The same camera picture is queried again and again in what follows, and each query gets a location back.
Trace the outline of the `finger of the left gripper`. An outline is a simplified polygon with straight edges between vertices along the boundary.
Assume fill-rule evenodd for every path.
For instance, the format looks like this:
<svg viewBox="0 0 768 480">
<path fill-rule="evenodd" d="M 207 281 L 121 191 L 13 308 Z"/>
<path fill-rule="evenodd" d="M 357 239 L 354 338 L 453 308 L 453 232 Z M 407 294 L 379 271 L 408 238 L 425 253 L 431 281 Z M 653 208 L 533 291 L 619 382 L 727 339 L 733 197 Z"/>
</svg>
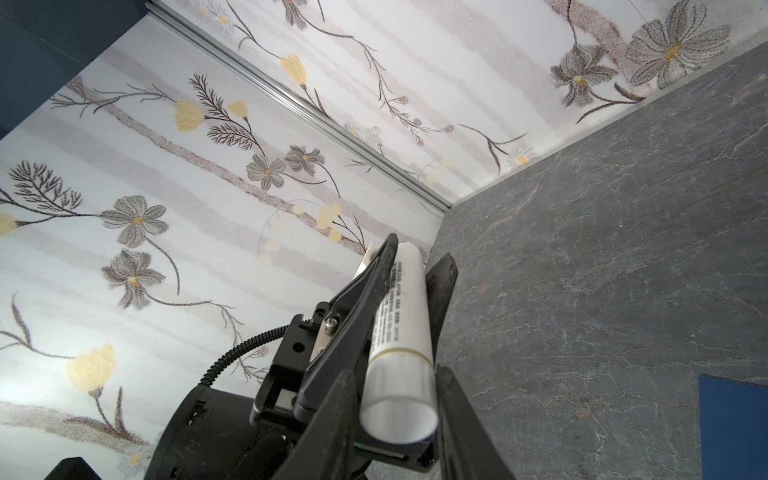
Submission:
<svg viewBox="0 0 768 480">
<path fill-rule="evenodd" d="M 437 359 L 439 339 L 458 279 L 453 256 L 445 254 L 427 273 L 426 293 L 433 359 Z"/>
</svg>

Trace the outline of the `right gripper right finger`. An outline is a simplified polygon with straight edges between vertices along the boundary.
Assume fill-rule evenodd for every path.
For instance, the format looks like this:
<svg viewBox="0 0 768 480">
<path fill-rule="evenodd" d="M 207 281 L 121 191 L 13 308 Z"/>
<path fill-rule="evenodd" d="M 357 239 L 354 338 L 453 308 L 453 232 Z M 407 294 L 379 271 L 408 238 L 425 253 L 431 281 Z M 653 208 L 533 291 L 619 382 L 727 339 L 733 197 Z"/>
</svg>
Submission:
<svg viewBox="0 0 768 480">
<path fill-rule="evenodd" d="M 437 450 L 442 478 L 515 480 L 453 371 L 438 365 L 435 380 L 439 412 Z"/>
</svg>

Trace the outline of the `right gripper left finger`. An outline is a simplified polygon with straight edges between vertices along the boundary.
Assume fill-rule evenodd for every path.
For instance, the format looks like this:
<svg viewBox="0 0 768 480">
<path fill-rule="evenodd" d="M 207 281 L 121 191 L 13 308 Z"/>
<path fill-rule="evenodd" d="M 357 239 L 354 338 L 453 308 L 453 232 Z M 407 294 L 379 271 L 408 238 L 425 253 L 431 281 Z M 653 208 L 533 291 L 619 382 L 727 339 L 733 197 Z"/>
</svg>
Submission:
<svg viewBox="0 0 768 480">
<path fill-rule="evenodd" d="M 352 479 L 357 408 L 355 375 L 344 371 L 273 479 Z"/>
</svg>

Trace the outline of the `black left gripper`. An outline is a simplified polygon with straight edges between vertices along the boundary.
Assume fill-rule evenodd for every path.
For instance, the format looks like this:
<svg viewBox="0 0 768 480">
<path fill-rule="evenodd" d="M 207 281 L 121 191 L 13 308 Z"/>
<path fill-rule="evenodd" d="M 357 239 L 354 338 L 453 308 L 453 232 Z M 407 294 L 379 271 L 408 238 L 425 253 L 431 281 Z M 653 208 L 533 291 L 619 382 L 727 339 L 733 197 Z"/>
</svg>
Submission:
<svg viewBox="0 0 768 480">
<path fill-rule="evenodd" d="M 146 478 L 273 479 L 338 375 L 356 369 L 388 291 L 397 250 L 398 237 L 391 233 L 368 266 L 332 298 L 330 305 L 321 302 L 311 318 L 296 315 L 290 324 L 252 337 L 224 354 L 172 416 Z M 310 362 L 311 349 L 324 332 L 321 323 L 327 313 L 337 322 L 335 335 L 323 353 Z M 255 398 L 213 388 L 215 379 L 229 365 L 274 340 L 280 343 L 278 353 Z M 438 460 L 433 437 L 396 445 L 363 431 L 358 417 L 363 373 L 356 370 L 353 374 L 358 408 L 352 479 L 364 478 L 374 461 L 429 472 Z"/>
</svg>

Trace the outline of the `white glue stick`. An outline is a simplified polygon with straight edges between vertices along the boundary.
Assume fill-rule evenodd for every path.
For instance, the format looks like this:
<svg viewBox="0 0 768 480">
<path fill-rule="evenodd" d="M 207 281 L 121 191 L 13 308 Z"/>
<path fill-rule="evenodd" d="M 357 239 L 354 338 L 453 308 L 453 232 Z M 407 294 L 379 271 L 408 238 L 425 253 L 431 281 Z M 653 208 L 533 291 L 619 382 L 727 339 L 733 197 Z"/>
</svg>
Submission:
<svg viewBox="0 0 768 480">
<path fill-rule="evenodd" d="M 398 245 L 389 280 L 375 315 L 360 423 L 379 441 L 405 445 L 438 427 L 426 278 L 415 245 Z"/>
</svg>

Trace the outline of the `dark blue envelope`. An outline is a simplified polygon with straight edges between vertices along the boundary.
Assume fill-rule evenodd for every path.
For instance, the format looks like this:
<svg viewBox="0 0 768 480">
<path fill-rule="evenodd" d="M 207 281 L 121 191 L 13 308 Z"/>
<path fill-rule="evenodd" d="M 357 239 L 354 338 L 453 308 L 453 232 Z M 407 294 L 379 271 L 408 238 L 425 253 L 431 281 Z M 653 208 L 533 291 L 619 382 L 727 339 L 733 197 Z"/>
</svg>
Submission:
<svg viewBox="0 0 768 480">
<path fill-rule="evenodd" d="M 767 387 L 699 377 L 702 477 L 767 477 Z"/>
</svg>

